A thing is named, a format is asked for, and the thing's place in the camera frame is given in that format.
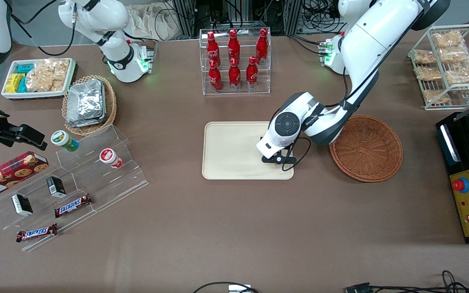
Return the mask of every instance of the red bottle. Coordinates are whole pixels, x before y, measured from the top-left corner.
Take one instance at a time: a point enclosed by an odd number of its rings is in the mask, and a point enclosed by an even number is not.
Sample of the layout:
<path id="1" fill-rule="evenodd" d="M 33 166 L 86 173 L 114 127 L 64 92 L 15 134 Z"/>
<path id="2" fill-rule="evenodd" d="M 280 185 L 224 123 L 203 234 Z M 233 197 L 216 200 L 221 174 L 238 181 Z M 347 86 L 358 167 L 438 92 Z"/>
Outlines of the red bottle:
<path id="1" fill-rule="evenodd" d="M 209 81 L 214 93 L 218 93 L 222 90 L 223 86 L 220 70 L 216 68 L 216 62 L 214 60 L 209 60 Z"/>
<path id="2" fill-rule="evenodd" d="M 231 58 L 236 58 L 238 64 L 240 64 L 240 42 L 238 42 L 236 35 L 236 30 L 229 31 L 229 42 L 227 43 L 227 50 L 229 53 L 229 60 L 231 60 Z"/>
<path id="3" fill-rule="evenodd" d="M 267 49 L 269 47 L 269 42 L 267 40 L 267 29 L 262 28 L 260 30 L 260 37 L 256 42 L 256 63 L 266 64 L 267 63 Z"/>
<path id="4" fill-rule="evenodd" d="M 229 60 L 231 67 L 229 68 L 229 86 L 231 86 L 232 91 L 239 91 L 242 87 L 240 82 L 240 68 L 238 68 L 238 60 L 236 58 L 231 58 Z"/>
<path id="5" fill-rule="evenodd" d="M 220 49 L 215 41 L 215 34 L 212 31 L 207 32 L 207 57 L 213 60 L 216 66 L 220 66 Z"/>
<path id="6" fill-rule="evenodd" d="M 258 67 L 256 66 L 256 57 L 249 57 L 249 65 L 247 66 L 246 80 L 247 88 L 250 90 L 256 89 L 258 81 Z"/>

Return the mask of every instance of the red cookie box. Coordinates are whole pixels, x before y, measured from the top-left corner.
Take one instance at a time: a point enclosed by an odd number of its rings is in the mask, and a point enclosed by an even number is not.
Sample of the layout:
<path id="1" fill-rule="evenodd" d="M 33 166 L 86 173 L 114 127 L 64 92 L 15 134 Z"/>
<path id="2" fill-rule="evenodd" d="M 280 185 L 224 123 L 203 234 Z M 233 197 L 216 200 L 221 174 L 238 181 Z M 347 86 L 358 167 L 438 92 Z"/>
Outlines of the red cookie box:
<path id="1" fill-rule="evenodd" d="M 0 165 L 0 192 L 48 168 L 46 158 L 26 152 Z"/>

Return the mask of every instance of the white cloth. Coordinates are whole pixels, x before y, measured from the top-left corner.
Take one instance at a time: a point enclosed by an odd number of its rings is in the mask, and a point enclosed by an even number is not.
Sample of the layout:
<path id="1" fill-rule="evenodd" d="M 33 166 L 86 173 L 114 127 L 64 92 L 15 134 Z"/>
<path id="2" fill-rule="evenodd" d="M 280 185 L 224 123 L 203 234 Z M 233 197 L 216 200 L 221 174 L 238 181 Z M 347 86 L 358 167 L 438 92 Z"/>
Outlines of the white cloth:
<path id="1" fill-rule="evenodd" d="M 167 41 L 181 35 L 177 23 L 177 13 L 172 7 L 175 6 L 171 1 L 167 4 L 153 2 L 151 4 L 130 4 L 126 6 L 130 15 L 132 36 Z"/>

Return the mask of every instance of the round wicker basket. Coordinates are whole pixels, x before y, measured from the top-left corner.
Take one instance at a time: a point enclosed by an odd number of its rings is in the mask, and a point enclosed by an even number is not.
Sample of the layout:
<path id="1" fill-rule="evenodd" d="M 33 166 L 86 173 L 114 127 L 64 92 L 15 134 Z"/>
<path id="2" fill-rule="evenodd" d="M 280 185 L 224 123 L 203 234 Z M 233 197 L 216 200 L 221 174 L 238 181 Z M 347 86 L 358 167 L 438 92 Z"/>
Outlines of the round wicker basket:
<path id="1" fill-rule="evenodd" d="M 117 99 L 115 98 L 115 92 L 113 91 L 112 86 L 110 85 L 110 82 L 107 81 L 106 78 L 102 76 L 98 76 L 98 75 L 85 76 L 83 78 L 76 80 L 74 84 L 87 82 L 92 78 L 98 79 L 104 83 L 104 87 L 105 87 L 104 95 L 106 98 L 106 113 L 108 114 L 108 119 L 106 119 L 104 123 L 83 126 L 83 127 L 72 127 L 69 124 L 65 123 L 65 127 L 67 128 L 67 130 L 69 130 L 71 133 L 76 134 L 76 135 L 81 135 L 81 136 L 91 135 L 93 132 L 101 130 L 102 128 L 112 124 L 113 121 L 115 120 L 115 115 L 117 115 Z M 61 112 L 63 113 L 63 117 L 65 120 L 66 120 L 67 110 L 68 110 L 68 92 L 65 93 L 65 96 L 63 98 L 63 108 L 61 109 Z"/>
<path id="2" fill-rule="evenodd" d="M 403 146 L 396 132 L 367 115 L 350 118 L 329 148 L 337 166 L 363 182 L 391 178 L 403 161 Z"/>

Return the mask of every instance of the brown tabletop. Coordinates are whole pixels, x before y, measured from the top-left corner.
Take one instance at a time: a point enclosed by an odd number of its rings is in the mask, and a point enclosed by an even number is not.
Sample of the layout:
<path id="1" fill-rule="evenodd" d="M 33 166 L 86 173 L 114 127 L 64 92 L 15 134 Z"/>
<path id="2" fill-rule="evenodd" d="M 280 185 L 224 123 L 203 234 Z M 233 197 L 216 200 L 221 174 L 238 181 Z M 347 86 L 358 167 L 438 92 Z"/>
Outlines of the brown tabletop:
<path id="1" fill-rule="evenodd" d="M 202 177 L 208 122 L 268 121 L 300 91 L 325 104 L 343 96 L 341 76 L 286 37 L 272 40 L 271 93 L 254 96 L 204 97 L 196 40 L 160 43 L 153 74 L 132 84 L 112 76 L 97 46 L 73 46 L 65 55 L 79 65 L 77 77 L 99 74 L 114 87 L 115 125 L 149 185 L 31 253 L 0 225 L 0 292 L 190 293 L 228 280 L 263 293 L 328 293 L 360 282 L 440 285 L 443 269 L 469 282 L 469 245 L 435 130 L 451 112 L 422 110 L 406 59 L 420 35 L 410 33 L 393 51 L 358 111 L 389 124 L 404 147 L 398 173 L 373 184 L 349 178 L 319 146 L 291 180 Z M 17 45 L 11 59 L 43 56 Z M 60 106 L 0 97 L 11 122 L 47 136 L 63 129 Z M 31 149 L 0 145 L 0 163 Z M 57 150 L 39 154 L 53 159 Z"/>

